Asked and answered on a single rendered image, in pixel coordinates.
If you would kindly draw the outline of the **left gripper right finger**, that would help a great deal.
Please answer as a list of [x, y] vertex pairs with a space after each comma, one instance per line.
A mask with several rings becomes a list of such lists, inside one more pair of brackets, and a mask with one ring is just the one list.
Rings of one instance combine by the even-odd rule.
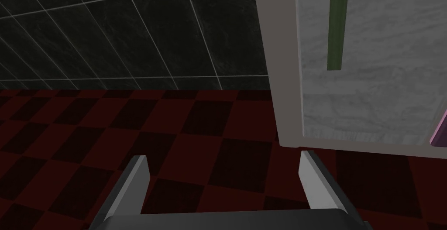
[[299, 178], [311, 209], [340, 209], [358, 212], [314, 151], [302, 151]]

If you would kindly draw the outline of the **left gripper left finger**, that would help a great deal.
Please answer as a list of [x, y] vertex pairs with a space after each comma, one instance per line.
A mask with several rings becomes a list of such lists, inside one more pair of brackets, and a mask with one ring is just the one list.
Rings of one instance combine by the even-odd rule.
[[147, 157], [133, 156], [94, 217], [91, 227], [99, 227], [111, 216], [140, 214], [149, 182]]

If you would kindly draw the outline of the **grey cupboard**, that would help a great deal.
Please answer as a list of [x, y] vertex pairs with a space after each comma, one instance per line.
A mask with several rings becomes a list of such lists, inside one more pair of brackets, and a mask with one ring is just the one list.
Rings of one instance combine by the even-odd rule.
[[447, 148], [304, 137], [298, 0], [256, 0], [279, 144], [447, 159]]

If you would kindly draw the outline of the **grey marble cupboard door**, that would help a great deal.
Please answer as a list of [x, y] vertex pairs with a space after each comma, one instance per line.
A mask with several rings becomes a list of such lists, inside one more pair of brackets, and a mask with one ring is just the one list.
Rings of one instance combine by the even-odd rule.
[[327, 70], [330, 0], [297, 0], [304, 136], [421, 145], [447, 101], [447, 0], [348, 0]]

